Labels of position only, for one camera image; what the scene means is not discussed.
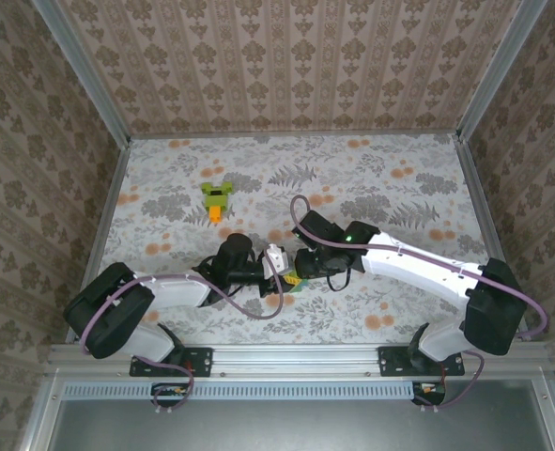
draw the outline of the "floor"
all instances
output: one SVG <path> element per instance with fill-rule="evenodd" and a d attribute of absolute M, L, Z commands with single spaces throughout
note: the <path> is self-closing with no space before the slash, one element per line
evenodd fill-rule
<path fill-rule="evenodd" d="M 205 181 L 233 182 L 219 225 L 203 208 Z M 131 142 L 100 270 L 123 261 L 144 273 L 187 271 L 233 231 L 256 252 L 270 241 L 293 253 L 301 247 L 290 232 L 294 194 L 340 226 L 361 220 L 434 253 L 487 261 L 451 135 L 318 135 Z M 277 305 L 254 288 L 235 299 L 257 314 Z M 153 311 L 144 321 L 163 322 L 186 344 L 383 343 L 408 342 L 419 325 L 454 312 L 417 288 L 356 272 L 342 292 L 314 280 L 287 295 L 269 321 L 225 303 Z"/>

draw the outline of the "green toy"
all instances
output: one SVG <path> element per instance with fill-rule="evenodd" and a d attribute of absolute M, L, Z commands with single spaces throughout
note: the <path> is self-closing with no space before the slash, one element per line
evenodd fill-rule
<path fill-rule="evenodd" d="M 204 207 L 208 210 L 210 221 L 214 224 L 221 222 L 221 213 L 227 210 L 227 196 L 233 193 L 233 183 L 224 181 L 221 186 L 202 183 L 202 193 L 206 196 Z"/>

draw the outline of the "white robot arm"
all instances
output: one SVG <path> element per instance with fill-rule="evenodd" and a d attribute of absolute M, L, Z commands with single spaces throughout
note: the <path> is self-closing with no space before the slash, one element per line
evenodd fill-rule
<path fill-rule="evenodd" d="M 519 290 L 515 277 L 504 262 L 491 258 L 485 266 L 481 266 L 451 260 L 409 246 L 372 225 L 355 221 L 343 230 L 313 210 L 308 211 L 300 225 L 325 243 L 360 244 L 362 249 L 350 250 L 320 244 L 308 236 L 302 236 L 300 230 L 295 228 L 294 233 L 308 246 L 296 254 L 298 277 L 328 277 L 329 281 L 330 276 L 339 272 L 349 274 L 352 269 L 390 276 L 436 294 L 459 310 L 454 317 L 425 324 L 417 331 L 409 347 L 418 354 L 415 361 L 426 358 L 442 362 L 452 354 L 471 348 L 495 355 L 504 355 L 509 350 L 526 308 L 520 299 L 465 277 L 462 271 L 451 272 L 405 255 L 402 251 L 413 251 L 432 261 L 452 264 L 463 271 L 477 273 Z M 367 244 L 393 246 L 398 249 L 398 253 L 367 249 L 364 247 Z M 272 244 L 259 259 L 254 260 L 252 242 L 244 235 L 232 234 L 221 245 L 216 256 L 206 258 L 193 269 L 198 272 L 198 277 L 202 275 L 224 292 L 228 292 L 232 285 L 257 285 L 263 297 L 275 292 L 274 277 L 267 258 L 278 274 L 291 271 L 283 248 Z M 106 296 L 134 277 L 135 274 L 124 264 L 111 265 L 70 303 L 64 318 L 77 334 L 81 334 Z M 96 358 L 104 358 L 120 350 L 160 362 L 173 350 L 176 339 L 158 325 L 140 323 L 144 314 L 165 307 L 212 305 L 221 298 L 204 283 L 186 276 L 180 280 L 152 278 L 131 288 L 122 296 L 120 303 L 115 303 L 114 309 L 109 309 L 100 318 L 91 329 L 86 345 Z"/>
<path fill-rule="evenodd" d="M 375 235 L 370 244 L 389 244 L 400 249 L 409 249 L 427 257 L 451 263 L 469 272 L 482 273 L 477 263 L 465 263 L 431 254 L 423 249 L 409 246 L 387 233 Z M 441 362 L 449 355 L 469 350 L 474 346 L 467 340 L 461 324 L 466 317 L 469 293 L 475 290 L 477 281 L 468 277 L 459 277 L 444 268 L 434 266 L 426 261 L 388 251 L 369 250 L 362 256 L 362 265 L 372 274 L 387 275 L 417 288 L 440 296 L 444 301 L 454 305 L 459 313 L 444 321 L 429 324 L 419 340 L 419 350 L 430 359 Z"/>

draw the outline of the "floral wallpaper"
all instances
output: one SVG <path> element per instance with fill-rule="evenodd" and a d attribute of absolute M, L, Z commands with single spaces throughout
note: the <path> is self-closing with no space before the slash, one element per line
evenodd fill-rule
<path fill-rule="evenodd" d="M 117 148 L 30 1 L 0 0 L 0 450 L 79 290 Z"/>
<path fill-rule="evenodd" d="M 233 183 L 217 225 L 203 207 L 206 181 Z M 341 226 L 365 221 L 434 253 L 487 261 L 451 135 L 217 137 L 131 142 L 100 270 L 123 261 L 141 273 L 184 272 L 232 232 L 248 235 L 256 254 L 274 242 L 294 256 L 302 247 L 290 231 L 295 194 Z M 235 300 L 267 315 L 278 296 L 245 288 Z M 454 313 L 420 289 L 354 272 L 338 293 L 324 279 L 309 281 L 268 321 L 225 302 L 154 310 L 144 321 L 166 324 L 187 344 L 379 343 L 410 341 L 421 324 Z"/>
<path fill-rule="evenodd" d="M 59 0 L 134 135 L 452 129 L 518 0 Z"/>
<path fill-rule="evenodd" d="M 470 139 L 507 259 L 549 313 L 555 359 L 555 1 Z"/>

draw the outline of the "metal plate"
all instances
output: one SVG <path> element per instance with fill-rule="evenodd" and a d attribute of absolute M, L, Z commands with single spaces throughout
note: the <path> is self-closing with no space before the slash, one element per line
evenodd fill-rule
<path fill-rule="evenodd" d="M 425 372 L 419 372 L 410 363 L 408 346 L 382 346 L 378 348 L 379 371 L 382 377 L 400 376 L 441 376 L 442 367 L 434 362 Z M 461 354 L 453 354 L 442 363 L 446 376 L 464 376 L 465 367 Z"/>
<path fill-rule="evenodd" d="M 451 398 L 465 384 L 451 381 Z M 49 447 L 29 451 L 555 451 L 534 398 L 528 381 L 479 381 L 437 413 L 408 400 L 204 400 L 170 414 L 149 400 L 62 402 Z"/>
<path fill-rule="evenodd" d="M 181 366 L 189 369 L 196 378 L 208 378 L 212 369 L 212 348 L 186 348 Z M 150 366 L 133 357 L 129 375 L 134 378 L 174 378 L 183 376 L 183 373 L 176 369 Z"/>

